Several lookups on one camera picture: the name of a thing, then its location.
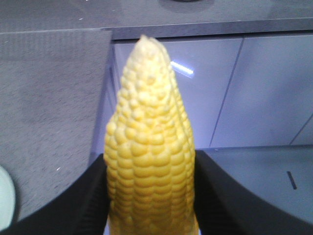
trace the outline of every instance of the cabinet door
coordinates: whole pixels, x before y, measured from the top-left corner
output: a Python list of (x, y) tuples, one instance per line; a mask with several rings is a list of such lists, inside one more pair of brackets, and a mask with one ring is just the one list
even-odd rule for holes
[[(162, 42), (174, 62), (196, 148), (210, 144), (241, 42), (242, 38)], [(134, 44), (115, 45), (119, 76), (133, 47)]]
[(290, 144), (312, 101), (312, 35), (245, 38), (211, 147)]
[(304, 128), (301, 130), (299, 135), (294, 139), (292, 144), (313, 144), (313, 117), (311, 116), (310, 120)]

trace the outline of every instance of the corn cob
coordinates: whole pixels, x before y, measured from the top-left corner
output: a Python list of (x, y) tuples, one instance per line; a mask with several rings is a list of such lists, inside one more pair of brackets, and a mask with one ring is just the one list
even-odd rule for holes
[(197, 235), (192, 128), (165, 47), (141, 36), (107, 124), (111, 235)]

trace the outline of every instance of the white cabinet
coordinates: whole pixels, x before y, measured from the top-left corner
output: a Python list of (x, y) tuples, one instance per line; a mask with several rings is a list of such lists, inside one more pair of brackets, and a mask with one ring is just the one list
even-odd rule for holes
[[(210, 144), (241, 42), (242, 38), (162, 42), (173, 62), (193, 72), (186, 74), (174, 67), (196, 148)], [(118, 76), (133, 47), (134, 44), (115, 44)]]
[(313, 36), (245, 38), (211, 147), (290, 144), (312, 113)]
[[(196, 148), (313, 144), (313, 35), (161, 42), (192, 71), (174, 67)], [(114, 45), (110, 92), (133, 47)]]

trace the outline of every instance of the white object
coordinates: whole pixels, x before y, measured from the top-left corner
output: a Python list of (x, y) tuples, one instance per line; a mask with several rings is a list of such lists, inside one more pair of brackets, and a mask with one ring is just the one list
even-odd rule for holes
[(0, 231), (11, 224), (14, 207), (14, 184), (8, 172), (0, 165)]

